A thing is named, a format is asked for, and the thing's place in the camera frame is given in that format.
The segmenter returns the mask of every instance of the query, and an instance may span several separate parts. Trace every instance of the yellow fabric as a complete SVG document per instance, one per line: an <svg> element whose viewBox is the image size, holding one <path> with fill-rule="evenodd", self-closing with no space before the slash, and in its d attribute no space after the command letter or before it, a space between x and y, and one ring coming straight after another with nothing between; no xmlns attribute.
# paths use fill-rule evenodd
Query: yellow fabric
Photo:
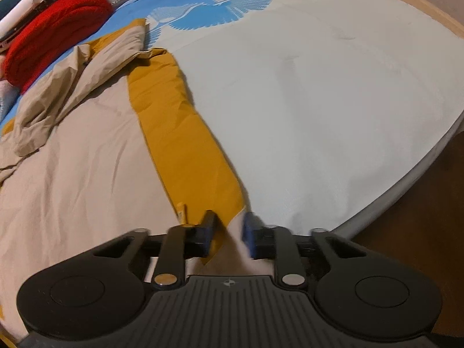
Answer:
<svg viewBox="0 0 464 348"><path fill-rule="evenodd" d="M0 334L0 340L2 340L8 348L16 348L16 346L2 334Z"/></svg>
<svg viewBox="0 0 464 348"><path fill-rule="evenodd" d="M6 123L3 126L3 129L1 131L2 135L6 135L8 132L11 132L13 130L13 126L15 125L14 120L15 120L15 118L12 118L8 123Z"/></svg>
<svg viewBox="0 0 464 348"><path fill-rule="evenodd" d="M129 23L122 29L119 29L118 31L114 31L110 34L103 35L102 37L99 37L92 41L88 41L86 44L90 45L91 48L90 57L94 57L96 54L98 54L98 52L103 50L103 48L107 47L111 42L119 38L126 30L130 29L131 27L145 26L145 24L145 18L138 18L133 20L131 23Z"/></svg>
<svg viewBox="0 0 464 348"><path fill-rule="evenodd" d="M187 99L180 70L166 50L129 65L129 98L173 208L185 204L189 224L206 210L227 226L244 202L237 178L206 124ZM212 252L221 244L215 237Z"/></svg>

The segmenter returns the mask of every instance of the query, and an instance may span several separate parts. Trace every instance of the white bedsheet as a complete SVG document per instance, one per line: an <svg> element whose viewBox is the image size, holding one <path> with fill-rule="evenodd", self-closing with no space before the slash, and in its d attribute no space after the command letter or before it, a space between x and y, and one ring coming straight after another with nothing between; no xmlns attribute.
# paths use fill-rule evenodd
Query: white bedsheet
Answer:
<svg viewBox="0 0 464 348"><path fill-rule="evenodd" d="M399 0L272 0L220 27L166 28L252 210L334 229L407 174L464 110L464 41Z"/></svg>

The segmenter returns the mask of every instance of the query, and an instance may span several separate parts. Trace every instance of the black plastic base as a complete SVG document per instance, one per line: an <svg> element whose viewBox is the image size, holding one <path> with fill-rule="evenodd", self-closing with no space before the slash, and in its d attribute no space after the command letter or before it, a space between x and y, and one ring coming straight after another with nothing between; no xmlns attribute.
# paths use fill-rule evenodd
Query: black plastic base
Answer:
<svg viewBox="0 0 464 348"><path fill-rule="evenodd" d="M133 322L100 338L64 342L31 333L20 348L354 348L435 345L425 337L366 342L328 324L307 294L280 289L269 276L191 276L155 293Z"/></svg>

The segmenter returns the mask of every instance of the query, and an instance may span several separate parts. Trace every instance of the red knit fabric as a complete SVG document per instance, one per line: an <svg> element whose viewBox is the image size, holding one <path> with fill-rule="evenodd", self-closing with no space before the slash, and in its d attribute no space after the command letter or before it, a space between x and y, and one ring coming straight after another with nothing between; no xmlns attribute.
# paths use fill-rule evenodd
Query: red knit fabric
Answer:
<svg viewBox="0 0 464 348"><path fill-rule="evenodd" d="M108 0L58 0L12 42L5 78L24 93L62 53L94 34L113 13Z"/></svg>

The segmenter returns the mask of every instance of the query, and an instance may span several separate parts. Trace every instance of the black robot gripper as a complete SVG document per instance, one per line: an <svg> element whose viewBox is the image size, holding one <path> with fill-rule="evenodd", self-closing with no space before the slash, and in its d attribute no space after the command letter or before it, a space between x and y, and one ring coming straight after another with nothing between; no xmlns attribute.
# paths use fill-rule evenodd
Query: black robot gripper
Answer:
<svg viewBox="0 0 464 348"><path fill-rule="evenodd" d="M273 261L273 278L186 278L185 260L208 256L219 225L207 211L165 235L137 229L36 273L18 292L29 331L19 347L448 346L431 333L431 280L328 231L295 236L248 213L242 241Z"/></svg>

